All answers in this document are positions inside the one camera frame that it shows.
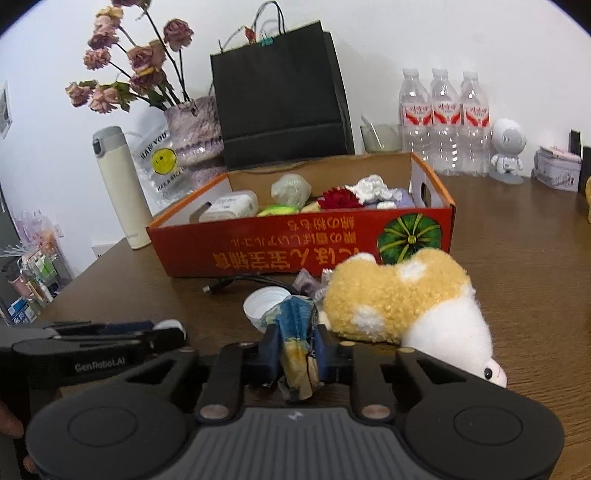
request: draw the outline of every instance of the screw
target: screw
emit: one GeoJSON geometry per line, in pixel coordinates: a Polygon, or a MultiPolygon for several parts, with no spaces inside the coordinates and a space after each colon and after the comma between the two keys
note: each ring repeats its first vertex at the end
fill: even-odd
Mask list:
{"type": "Polygon", "coordinates": [[[223,420],[230,415],[230,410],[225,405],[205,405],[199,413],[206,420],[223,420]]]}
{"type": "Polygon", "coordinates": [[[366,405],[361,409],[361,415],[370,420],[383,420],[390,416],[391,410],[386,405],[366,405]]]}

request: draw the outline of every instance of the gray thermos lid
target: gray thermos lid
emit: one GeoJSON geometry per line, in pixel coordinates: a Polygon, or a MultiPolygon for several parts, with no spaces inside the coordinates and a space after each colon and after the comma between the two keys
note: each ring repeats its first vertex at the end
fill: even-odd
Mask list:
{"type": "Polygon", "coordinates": [[[121,127],[107,127],[92,135],[92,148],[95,150],[96,158],[102,158],[123,145],[127,145],[127,141],[121,127]]]}

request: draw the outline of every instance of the white wall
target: white wall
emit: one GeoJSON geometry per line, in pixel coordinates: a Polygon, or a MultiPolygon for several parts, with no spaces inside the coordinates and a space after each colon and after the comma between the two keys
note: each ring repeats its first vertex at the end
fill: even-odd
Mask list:
{"type": "MultiPolygon", "coordinates": [[[[195,30],[187,51],[190,93],[209,87],[209,54],[262,0],[154,0],[161,27],[173,17],[195,30]]],[[[82,65],[93,14],[108,0],[44,0],[0,38],[0,85],[9,83],[14,124],[0,140],[0,181],[14,212],[41,209],[64,233],[61,247],[75,273],[94,256],[91,246],[115,242],[122,231],[90,146],[92,134],[118,124],[146,132],[159,111],[134,104],[132,113],[98,115],[69,105],[69,82],[93,77],[82,65]]],[[[547,0],[282,0],[288,28],[321,19],[333,34],[347,90],[356,147],[359,115],[397,121],[401,69],[418,67],[426,84],[432,67],[446,67],[456,87],[462,70],[477,70],[492,116],[525,128],[528,173],[538,144],[567,146],[571,128],[591,135],[591,38],[547,0]]],[[[153,38],[140,10],[124,25],[138,42],[153,38]]],[[[274,17],[269,12],[267,18],[274,17]]],[[[113,49],[114,60],[125,63],[113,49]]],[[[99,71],[99,80],[114,73],[99,71]]]]}

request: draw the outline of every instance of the plastic water bottle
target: plastic water bottle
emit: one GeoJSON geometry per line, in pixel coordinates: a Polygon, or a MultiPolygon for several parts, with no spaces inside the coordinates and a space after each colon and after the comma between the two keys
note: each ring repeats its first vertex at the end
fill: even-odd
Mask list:
{"type": "Polygon", "coordinates": [[[459,175],[459,130],[462,114],[460,98],[449,81],[447,70],[433,69],[431,84],[433,129],[429,158],[436,172],[442,175],[459,175]]]}
{"type": "Polygon", "coordinates": [[[400,121],[405,151],[416,153],[427,163],[431,144],[432,108],[427,89],[418,79],[417,69],[403,69],[404,81],[400,90],[400,121]]]}
{"type": "Polygon", "coordinates": [[[488,97],[478,83],[476,72],[464,72],[460,105],[462,171],[468,175],[486,175],[491,160],[491,118],[488,97]]]}

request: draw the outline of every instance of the black paper bag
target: black paper bag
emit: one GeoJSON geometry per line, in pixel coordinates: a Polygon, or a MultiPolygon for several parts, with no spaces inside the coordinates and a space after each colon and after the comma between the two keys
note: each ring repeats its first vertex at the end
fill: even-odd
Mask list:
{"type": "Polygon", "coordinates": [[[345,87],[320,22],[212,55],[231,170],[355,153],[345,87]]]}

